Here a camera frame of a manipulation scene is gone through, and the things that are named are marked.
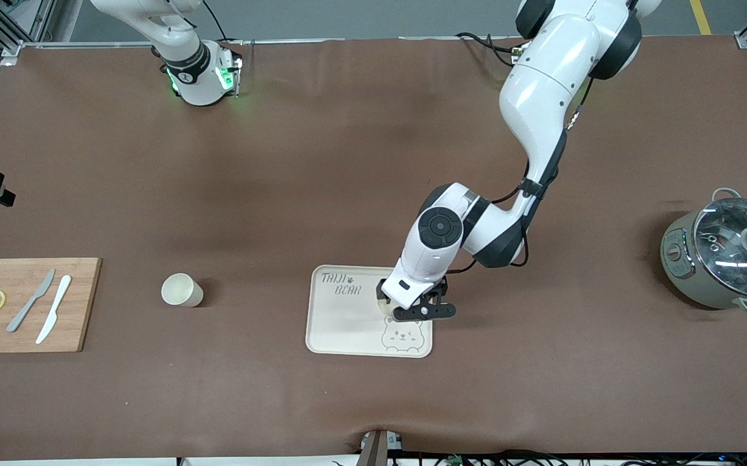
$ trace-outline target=beige cup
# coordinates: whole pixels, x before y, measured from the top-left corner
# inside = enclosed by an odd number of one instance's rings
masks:
[[[173,306],[195,307],[204,299],[204,290],[187,274],[174,274],[161,286],[161,298]]]

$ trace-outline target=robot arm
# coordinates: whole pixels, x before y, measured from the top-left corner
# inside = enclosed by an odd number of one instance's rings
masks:
[[[647,0],[656,6],[658,1]],[[643,11],[648,8],[645,3]],[[396,320],[454,315],[454,306],[440,298],[447,288],[445,272],[460,248],[487,268],[515,261],[557,176],[569,103],[587,76],[608,79],[628,65],[641,38],[636,12],[620,0],[526,0],[516,23],[533,39],[500,91],[500,114],[524,147],[530,168],[510,210],[459,183],[429,195],[394,271],[377,288],[380,309]]]
[[[183,17],[202,0],[92,0],[101,12],[127,23],[152,42],[176,94],[193,105],[238,94],[241,57],[214,41],[201,41]]]

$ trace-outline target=wooden cutting board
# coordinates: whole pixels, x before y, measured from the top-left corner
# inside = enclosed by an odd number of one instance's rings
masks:
[[[83,349],[86,325],[95,297],[101,260],[65,257],[59,259],[0,259],[0,290],[6,303],[0,309],[0,352],[67,352]],[[6,327],[39,288],[50,269],[54,280],[37,299],[15,333]],[[57,324],[39,345],[34,343],[51,309],[63,275],[71,275],[71,285],[57,308]]]

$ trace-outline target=cooking pot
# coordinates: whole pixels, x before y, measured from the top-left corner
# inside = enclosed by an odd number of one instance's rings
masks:
[[[717,199],[722,192],[731,197]],[[667,228],[661,263],[693,301],[747,312],[747,199],[731,188],[716,189],[708,206]]]

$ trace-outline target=brown tablecloth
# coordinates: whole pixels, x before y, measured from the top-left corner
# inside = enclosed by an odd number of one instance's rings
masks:
[[[241,97],[208,108],[146,49],[27,49],[1,71],[0,257],[104,267],[82,352],[0,355],[0,460],[337,454],[371,428],[447,452],[747,450],[747,315],[685,301],[658,261],[714,188],[747,196],[732,38],[647,38],[595,83],[530,263],[452,277],[458,315],[419,360],[309,352],[309,277],[393,265],[435,186],[515,186],[507,70],[459,41],[245,58]],[[161,301],[177,271],[199,309]]]

